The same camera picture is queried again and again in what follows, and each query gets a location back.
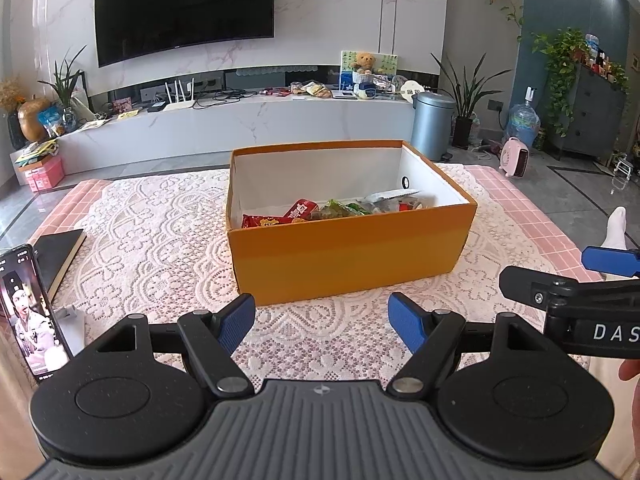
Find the dark vase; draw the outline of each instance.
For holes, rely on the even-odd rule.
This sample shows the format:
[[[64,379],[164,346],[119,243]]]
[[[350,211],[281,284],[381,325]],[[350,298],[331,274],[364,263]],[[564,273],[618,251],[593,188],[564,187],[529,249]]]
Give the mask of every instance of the dark vase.
[[[71,106],[62,110],[62,125],[65,127],[65,133],[68,134],[78,127],[78,118]]]
[[[473,123],[473,119],[469,117],[456,118],[456,127],[453,129],[452,141],[452,144],[456,148],[466,150],[469,147],[469,133],[471,132],[471,125]]]
[[[10,112],[6,117],[6,124],[9,128],[9,139],[15,151],[23,149],[29,141],[24,138],[20,120],[18,119],[18,110]]]

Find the black tv screen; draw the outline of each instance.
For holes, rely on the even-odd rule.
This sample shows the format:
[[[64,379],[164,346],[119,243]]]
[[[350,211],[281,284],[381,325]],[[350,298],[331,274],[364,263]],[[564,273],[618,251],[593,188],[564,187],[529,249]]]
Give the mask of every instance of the black tv screen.
[[[214,41],[273,37],[273,0],[95,0],[98,66]]]

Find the book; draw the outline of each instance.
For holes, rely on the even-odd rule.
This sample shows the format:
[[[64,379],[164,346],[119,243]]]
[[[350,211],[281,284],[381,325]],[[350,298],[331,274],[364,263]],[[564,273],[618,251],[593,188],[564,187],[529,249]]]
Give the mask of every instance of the book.
[[[40,269],[40,279],[47,291],[49,301],[53,301],[62,279],[85,238],[86,234],[82,229],[74,229],[63,233],[42,235],[33,246]]]

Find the teal wall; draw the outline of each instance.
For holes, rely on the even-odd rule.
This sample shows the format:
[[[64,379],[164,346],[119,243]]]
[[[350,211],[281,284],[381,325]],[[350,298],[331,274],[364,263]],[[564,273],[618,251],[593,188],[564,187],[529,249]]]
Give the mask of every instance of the teal wall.
[[[511,105],[524,101],[527,86],[538,89],[534,105],[542,97],[546,56],[532,53],[532,32],[552,34],[558,28],[580,28],[600,39],[600,48],[612,61],[626,65],[629,35],[626,0],[524,0],[524,19]]]

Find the pink fan heater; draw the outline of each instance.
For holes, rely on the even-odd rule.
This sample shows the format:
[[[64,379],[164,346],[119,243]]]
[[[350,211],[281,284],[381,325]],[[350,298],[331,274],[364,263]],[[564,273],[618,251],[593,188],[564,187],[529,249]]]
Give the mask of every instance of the pink fan heater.
[[[507,176],[521,177],[527,169],[527,161],[529,160],[529,149],[524,142],[516,137],[510,137],[504,143],[500,152],[500,169]]]

